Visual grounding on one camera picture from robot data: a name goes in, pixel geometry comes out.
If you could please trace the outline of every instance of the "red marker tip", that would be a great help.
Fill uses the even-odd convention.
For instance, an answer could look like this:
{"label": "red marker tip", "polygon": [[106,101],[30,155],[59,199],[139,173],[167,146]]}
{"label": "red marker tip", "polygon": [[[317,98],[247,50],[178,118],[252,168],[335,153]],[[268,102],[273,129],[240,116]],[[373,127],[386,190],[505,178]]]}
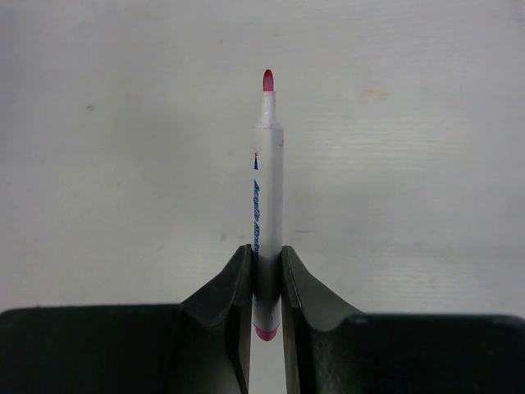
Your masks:
{"label": "red marker tip", "polygon": [[272,70],[264,71],[264,77],[262,78],[262,91],[263,92],[273,92]]}
{"label": "red marker tip", "polygon": [[260,328],[255,328],[255,332],[257,333],[257,336],[259,338],[261,338],[263,341],[271,341],[273,338],[276,337],[277,335],[277,329],[278,327],[275,327],[275,329],[271,330],[271,331],[263,331],[262,329]]}

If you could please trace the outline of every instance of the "white marker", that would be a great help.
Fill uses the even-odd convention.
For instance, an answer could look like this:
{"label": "white marker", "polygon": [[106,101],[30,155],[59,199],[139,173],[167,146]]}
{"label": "white marker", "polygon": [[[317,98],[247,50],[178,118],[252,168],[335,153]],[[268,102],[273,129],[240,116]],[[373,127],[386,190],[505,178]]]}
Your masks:
{"label": "white marker", "polygon": [[256,278],[253,325],[264,341],[277,334],[281,322],[282,200],[284,131],[276,119],[273,75],[262,79],[262,108],[253,129],[253,252]]}

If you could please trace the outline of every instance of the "red end cap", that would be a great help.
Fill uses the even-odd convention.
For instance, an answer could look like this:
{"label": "red end cap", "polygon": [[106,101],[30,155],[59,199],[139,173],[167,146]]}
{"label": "red end cap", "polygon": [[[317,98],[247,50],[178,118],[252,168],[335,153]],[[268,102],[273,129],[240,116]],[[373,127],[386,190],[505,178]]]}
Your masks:
{"label": "red end cap", "polygon": [[262,78],[262,91],[263,92],[273,92],[272,70],[264,71],[264,77]]}
{"label": "red end cap", "polygon": [[255,332],[257,333],[257,336],[259,338],[261,338],[263,341],[268,342],[268,341],[271,341],[273,338],[276,337],[277,329],[278,329],[278,327],[276,327],[274,330],[269,332],[269,331],[263,331],[262,329],[256,327],[255,328]]}

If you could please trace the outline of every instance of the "marker neck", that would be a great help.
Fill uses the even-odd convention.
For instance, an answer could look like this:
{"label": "marker neck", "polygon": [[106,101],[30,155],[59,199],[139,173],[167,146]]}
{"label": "marker neck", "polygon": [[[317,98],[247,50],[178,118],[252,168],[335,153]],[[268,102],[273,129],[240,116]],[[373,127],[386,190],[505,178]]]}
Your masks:
{"label": "marker neck", "polygon": [[262,92],[261,123],[276,120],[276,92]]}

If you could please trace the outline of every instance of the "marker barrel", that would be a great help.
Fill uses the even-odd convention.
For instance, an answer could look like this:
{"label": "marker barrel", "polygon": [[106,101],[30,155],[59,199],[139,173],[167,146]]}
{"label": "marker barrel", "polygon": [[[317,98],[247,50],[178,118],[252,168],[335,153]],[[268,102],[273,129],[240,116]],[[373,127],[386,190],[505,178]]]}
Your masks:
{"label": "marker barrel", "polygon": [[284,131],[275,108],[275,92],[263,92],[253,129],[253,325],[265,340],[275,336],[281,322]]}

